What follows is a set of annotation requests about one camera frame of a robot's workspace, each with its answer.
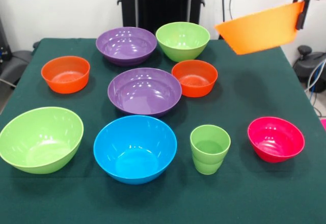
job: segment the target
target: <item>bowl rim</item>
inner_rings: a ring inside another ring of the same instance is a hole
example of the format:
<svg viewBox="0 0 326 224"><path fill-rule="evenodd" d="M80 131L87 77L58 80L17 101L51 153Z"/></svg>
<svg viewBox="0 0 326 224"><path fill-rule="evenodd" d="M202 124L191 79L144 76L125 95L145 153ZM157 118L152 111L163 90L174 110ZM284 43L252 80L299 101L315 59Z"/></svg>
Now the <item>bowl rim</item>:
<svg viewBox="0 0 326 224"><path fill-rule="evenodd" d="M164 127L166 127L168 129L169 132L172 133L172 136L173 136L173 144L174 144L174 150L171 154L171 159L168 160L168 162L163 166L163 167L160 167L158 170L155 171L155 173L152 173L150 175L146 175L146 176L143 176L143 177L138 177L138 178L126 178L126 177L121 177L121 176L118 176L116 174L113 174L109 171L106 171L104 169L104 167L102 166L102 164L100 163L100 161L97 159L97 156L96 156L96 153L95 153L95 148L96 148L96 145L97 145L97 142L98 142L98 137L101 133L103 133L109 126L111 126L112 124L116 123L117 121L120 121L120 120L128 120L129 118L131 117L138 117L138 118L147 118L149 120L154 120L154 121L158 121L159 123L161 123ZM131 115L131 116L123 116L123 117L120 117L118 119L115 119L113 121L111 121L110 123L108 123L106 126L104 126L99 132L98 134L96 135L96 138L95 138L95 141L94 141L94 145L93 145L93 154L94 154L94 158L97 162L97 164L102 168L102 170L104 170L106 173L108 173L109 175L112 175L116 178L121 178L121 179L127 179L127 180L137 180L137 179L144 179L144 178L148 178L148 177L151 177L151 176L155 176L156 174L160 173L161 171L163 171L164 169L166 169L172 162L172 160L174 159L176 153L177 153L177 149L178 149L178 141L177 141L177 137L174 133L174 131L172 130L172 128L165 122L161 121L160 119L158 118L155 118L155 117L152 117L152 116L145 116L145 115Z"/></svg>
<svg viewBox="0 0 326 224"><path fill-rule="evenodd" d="M104 53L102 52L102 50L99 48L99 44L98 44L98 40L100 39L100 37L102 37L103 35L105 35L106 33L108 32L112 32L112 31L115 31L115 30L119 30L119 29L138 29L138 30L142 30L148 34L150 34L152 37L153 37L153 40L155 40L155 44L153 45L153 48L147 53L147 54L143 54L143 55L140 55L140 56L135 56L133 58L129 58L129 59L121 59L121 58L117 58L117 57L114 57L114 56L111 56L107 53ZM134 60L134 59L140 59L140 58L144 58L146 57L147 55L151 54L157 47L157 38L155 37L155 35L153 33L151 33L150 31L146 30L146 29L143 29L143 28L140 28L140 27L135 27L135 26L123 26L123 27L118 27L118 28L114 28L114 29L110 29L108 31L105 31L103 32L101 35L99 35L97 38L96 38L96 41L95 41L95 45L96 45L96 48L97 50L104 56L107 56L107 57L110 57L112 59L115 59L115 60L119 60L119 61L126 61L125 63L127 63L127 61L130 61L130 60Z"/></svg>
<svg viewBox="0 0 326 224"><path fill-rule="evenodd" d="M107 86L107 96L108 96L110 102L111 102L111 103L112 103L116 108L118 108L118 109L120 109L120 110L122 110L122 111L124 111L124 112L126 112L126 113L130 113L130 114L132 114L132 115L137 115L137 114L134 114L134 113L132 113L132 112L129 112L129 111L127 111L127 110L121 108L120 106L118 106L117 103L114 102L114 101L112 100L112 98L110 97L109 89L110 89L110 87L112 86L112 84L113 84L113 82L115 81L116 78L118 78L118 77L120 77L120 76L122 76L122 75L124 75L124 74L126 74L126 73L132 72L132 71L134 71L134 70L145 70L145 69L147 69L147 70L156 70L156 71L159 71L159 72L166 73L166 74L168 74L169 76L173 77L173 79L175 79L175 80L177 81L177 83L179 84L179 86L178 86L178 87L179 87L179 95L178 95L176 101L173 103L173 105L171 105L169 108L164 109L164 110L160 110L160 111L158 111L158 112L150 113L150 114L140 114L141 116L153 116L153 115L159 115L159 114L161 114L161 113L164 113L164 112L166 112L166 111L169 111L170 109L172 109L172 108L173 108L173 107L174 107L174 106L175 106L175 105L180 101L181 96L182 96L182 87L181 87L181 84L180 84L180 82L179 82L179 80L178 80L177 78L175 78L172 74L170 74L169 72L167 72L167 71L165 71L165 70L161 70L161 69L157 69L157 68L150 68L150 67L140 67L140 68L135 68L135 69L126 70L126 71L124 71L124 72L118 74L118 75L115 76L115 77L110 81L110 83L108 84L108 86Z"/></svg>
<svg viewBox="0 0 326 224"><path fill-rule="evenodd" d="M192 61L192 62L195 61L196 63L202 63L202 64L205 64L205 65L209 65L211 68L213 68L213 70L214 70L214 74L216 75L216 77L215 77L214 81L212 81L212 82L210 82L209 84L204 85L204 86L190 86L190 85L186 85L186 84L182 83L182 82L177 78L177 80L180 82L180 84L182 84L183 86L188 87L188 88L204 88L204 87L209 87L209 86L211 86L212 84L214 84L214 83L217 81L217 79L218 79L218 77L219 77L219 72L218 72L217 68L216 68L214 65L212 65L212 64L210 64L210 63L208 63L208 62L206 62L206 61L203 61L203 60L183 60L183 61L180 61L180 62L178 62L176 65L174 65L174 66L172 67L171 74L174 76L173 71L175 70L175 68L176 68L177 66L180 66L181 63L183 63L183 62L190 62L190 61Z"/></svg>
<svg viewBox="0 0 326 224"><path fill-rule="evenodd" d="M259 121L259 120L262 120L262 119L277 119L279 121L283 121L283 122L286 122L287 124L291 125L295 130L297 130L301 136L301 139L302 139L302 147L300 148L300 150L298 150L296 153L294 154L290 154L290 155L284 155L284 156L281 156L281 155L276 155L276 154L271 154L271 153L267 153L266 151L264 150L261 150L260 148L257 147L257 145L255 145L252 141L252 138L250 137L250 128L252 126L253 123L255 123L256 121ZM282 119L282 118L279 118L279 117L274 117L274 116L262 116L262 117L258 117L256 119L254 119L248 126L248 129L247 129L247 134L248 134L248 138L249 138L249 141L251 143L251 145L255 148L255 149L258 149L259 151L261 152L264 152L265 154L267 155L270 155L270 156L273 156L273 157L276 157L276 158L291 158L291 157L295 157L297 156L299 153L301 153L301 151L304 149L305 147L305 137L303 135L303 133L300 131L300 129L295 126L293 123L285 120L285 119Z"/></svg>
<svg viewBox="0 0 326 224"><path fill-rule="evenodd" d="M61 157L60 159L56 159L56 160L53 160L51 162L48 162L48 163L45 163L45 164L40 164L40 165L35 165L35 166L28 166L28 165L21 165L21 164L15 164L15 163L12 163L11 161L7 160L4 158L3 154L1 153L0 151L0 157L5 161L7 162L8 164L14 166L14 167L18 167L18 168L27 168L27 169L35 169L35 168L38 168L38 167L43 167L43 166L47 166L47 165L50 165L50 164L53 164L53 163L56 163L60 160L62 160L64 157L66 157L67 155L69 155L71 152L73 152L79 145L80 145L80 141L82 140L83 138L83 134L84 134L84 124L83 124L83 121L81 120L81 118L79 117L79 115L77 115L75 112L67 109L67 108L62 108L62 107L56 107L56 106L49 106L49 107L39 107L39 108L35 108L35 109L31 109L31 110L28 110L24 113L21 113L19 114L18 116L14 117L10 122L8 122L5 127L2 129L2 131L0 132L0 137L1 135L4 133L5 129L7 127L9 127L10 124L12 124L13 121L15 121L16 119L26 115L26 114L29 114L29 113L32 113L34 111L37 111L37 110L43 110L43 109L49 109L49 108L55 108L55 109L59 109L59 110L64 110L64 111L67 111L69 113L71 113L72 115L76 116L77 119L80 121L80 124L81 124L81 134L80 134L80 137L79 139L77 140L77 143L74 145L74 147L63 157Z"/></svg>
<svg viewBox="0 0 326 224"><path fill-rule="evenodd" d="M43 72L44 72L44 68L45 68L48 64L53 63L53 62L56 62L57 60L60 60L60 59L62 59L62 58L78 58L80 61L82 61L84 64L87 65L87 71L85 72L85 74L83 74L82 76L78 77L78 78L75 79L75 80L64 81L64 82L55 82L55 81L52 81L52 80L47 79L47 78L45 77L45 75L43 74ZM81 80L81 79L83 79L84 77L86 77L87 75L89 75L89 73L90 73L90 69L91 69L91 65L90 65L90 63L89 63L86 59L84 59L84 58L82 58L82 57L79 57L79 56L74 56L74 55L65 55L65 56L56 57L56 58L54 58L54 59L52 59L52 60L46 62L46 63L43 65L42 69L41 69L41 75L42 75L43 79L44 79L45 81L47 81L47 82L56 83L56 84L69 84L69 83L72 83L72 82L75 82L75 81Z"/></svg>
<svg viewBox="0 0 326 224"><path fill-rule="evenodd" d="M200 150L199 148L197 148L196 145L195 145L195 144L193 143L193 141L192 141L192 135L193 135L193 133L194 133L196 130L198 130L198 129L202 128L202 127L214 127L215 129L219 129L219 130L221 130L222 132L224 132L224 133L228 136L228 139L229 139L229 142L228 142L228 146L227 146L227 148L226 148L225 150L223 150L222 152L219 152L219 153L216 153L216 154L206 153L206 152ZM222 127L215 126L215 125L212 125L212 124L204 124L204 125L197 126L195 129L192 130L192 132L190 133L190 144L191 144L191 145L192 145L196 150L198 150L199 152L201 152L202 154L218 156L218 155L224 154L225 152L227 152L227 151L230 149L230 147L231 147L231 137L230 137L230 135L228 134L228 132L227 132L226 130L224 130Z"/></svg>
<svg viewBox="0 0 326 224"><path fill-rule="evenodd" d="M199 26L201 29L203 29L203 30L208 34L208 40L207 40L204 44L202 44L202 45L200 45L200 46L198 46L198 47L183 48L183 49L176 48L176 47L171 47L171 46L169 46L169 45L166 45L165 43L163 43L163 42L162 42L162 41L157 37L157 33L158 33L158 31L160 31L161 28L163 28L163 27L165 27L165 26L167 26L167 25L174 25L174 24L177 24L177 23L184 23L184 24L189 24L189 25ZM170 48L170 49L177 50L177 51L189 51L189 50L194 50L194 49L198 49L198 48L201 48L201 47L206 46L207 43L208 43L209 40L210 40L210 33L209 33L208 29L206 29L205 27L203 27L203 26L201 26L201 25L199 25L199 24L195 24L195 23L191 23L191 22L186 22L186 21L177 21L177 22L171 22L171 23L167 23L167 24L162 25L162 26L161 26L160 28L158 28L157 31L155 32L155 37L157 38L158 42L159 42L161 45L164 45L165 47L168 47L168 48Z"/></svg>

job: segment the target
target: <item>black machine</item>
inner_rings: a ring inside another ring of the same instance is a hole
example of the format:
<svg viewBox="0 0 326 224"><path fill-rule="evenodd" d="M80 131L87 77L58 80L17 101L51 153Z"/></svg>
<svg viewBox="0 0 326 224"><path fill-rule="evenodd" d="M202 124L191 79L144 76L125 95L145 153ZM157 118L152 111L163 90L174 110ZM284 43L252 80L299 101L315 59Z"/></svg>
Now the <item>black machine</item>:
<svg viewBox="0 0 326 224"><path fill-rule="evenodd" d="M170 22L199 23L204 0L118 0L122 4L123 26L137 26L154 33Z"/></svg>
<svg viewBox="0 0 326 224"><path fill-rule="evenodd" d="M307 83L309 75L314 68L326 59L326 52L312 52L311 47L302 45L298 51L300 57L295 61L293 69L301 82ZM319 80L317 81L314 91L317 93L326 90L326 71L323 69Z"/></svg>

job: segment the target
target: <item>white wall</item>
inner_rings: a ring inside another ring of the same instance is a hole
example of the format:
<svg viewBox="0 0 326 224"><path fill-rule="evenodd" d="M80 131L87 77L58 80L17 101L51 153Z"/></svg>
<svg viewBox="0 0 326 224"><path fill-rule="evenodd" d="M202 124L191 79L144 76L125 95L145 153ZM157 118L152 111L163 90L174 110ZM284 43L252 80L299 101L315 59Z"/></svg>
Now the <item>white wall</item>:
<svg viewBox="0 0 326 224"><path fill-rule="evenodd" d="M0 0L0 17L13 51L44 37L96 38L122 25L117 0Z"/></svg>
<svg viewBox="0 0 326 224"><path fill-rule="evenodd" d="M209 29L212 38L218 38L214 26L223 21L222 0L205 0L206 7L201 9L200 24ZM259 12L268 8L291 3L292 0L232 0L233 18ZM229 0L225 0L226 20L229 20ZM308 9L304 29L298 32L292 43L282 46L289 62L298 57L299 45L310 45L314 51L326 51L326 0L312 0Z"/></svg>
<svg viewBox="0 0 326 224"><path fill-rule="evenodd" d="M291 0L232 0L233 18L290 3ZM297 57L296 48L310 45L315 51L326 50L326 0L312 1L304 30L297 39L284 45L290 62ZM0 17L13 51L31 49L44 37L96 38L101 32L122 25L121 5L116 0L0 0ZM212 38L218 34L214 25L222 22L222 0L206 0L200 24Z"/></svg>

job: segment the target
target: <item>green tablecloth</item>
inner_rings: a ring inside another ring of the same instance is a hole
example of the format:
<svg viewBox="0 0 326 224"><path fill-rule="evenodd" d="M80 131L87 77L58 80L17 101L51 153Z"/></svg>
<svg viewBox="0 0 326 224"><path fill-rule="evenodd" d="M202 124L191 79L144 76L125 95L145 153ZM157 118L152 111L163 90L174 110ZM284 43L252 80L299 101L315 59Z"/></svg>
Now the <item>green tablecloth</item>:
<svg viewBox="0 0 326 224"><path fill-rule="evenodd" d="M76 94L56 94L42 80L42 66L62 55L91 64L89 83ZM182 97L161 118L176 133L176 157L156 180L132 186L110 178L93 157L97 133L123 116L106 90L127 68L102 58L94 39L42 40L0 116L0 129L27 110L62 106L81 117L84 137L75 157L50 175L27 174L0 161L0 222L326 223L326 134L281 49L237 56L223 41L210 41L198 59L219 71L213 91ZM158 48L141 66L171 71L174 64ZM297 125L306 138L303 152L278 164L260 160L247 138L248 124L260 116ZM207 123L231 136L229 153L211 176L195 170L189 146L190 132Z"/></svg>

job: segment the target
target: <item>orange bowl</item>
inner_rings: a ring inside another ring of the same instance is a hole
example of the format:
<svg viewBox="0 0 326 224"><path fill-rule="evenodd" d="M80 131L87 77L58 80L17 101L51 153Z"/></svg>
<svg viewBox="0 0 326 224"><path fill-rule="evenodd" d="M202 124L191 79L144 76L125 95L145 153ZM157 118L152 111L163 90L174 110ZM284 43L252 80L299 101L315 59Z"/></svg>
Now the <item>orange bowl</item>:
<svg viewBox="0 0 326 224"><path fill-rule="evenodd" d="M284 5L224 22L215 29L236 54L247 54L292 42L304 2Z"/></svg>
<svg viewBox="0 0 326 224"><path fill-rule="evenodd" d="M47 62L42 77L57 93L75 93L83 89L90 75L90 64L77 56L63 56Z"/></svg>
<svg viewBox="0 0 326 224"><path fill-rule="evenodd" d="M198 98L207 95L218 79L216 68L202 60L185 60L176 64L172 75L177 78L186 97Z"/></svg>

